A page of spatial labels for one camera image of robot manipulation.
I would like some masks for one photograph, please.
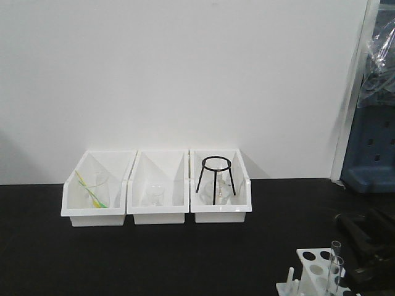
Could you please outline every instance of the clear plastic bag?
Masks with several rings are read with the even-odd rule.
[[[395,106],[395,18],[384,25],[377,22],[374,37],[368,44],[357,106],[371,105]]]

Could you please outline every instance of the test tube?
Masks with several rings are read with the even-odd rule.
[[[340,249],[341,249],[341,243],[338,242],[337,240],[333,240],[331,243],[329,262],[331,261],[332,256],[340,256]]]
[[[328,272],[328,282],[325,288],[325,296],[338,296],[341,272],[344,260],[336,255],[331,257],[331,264]]]

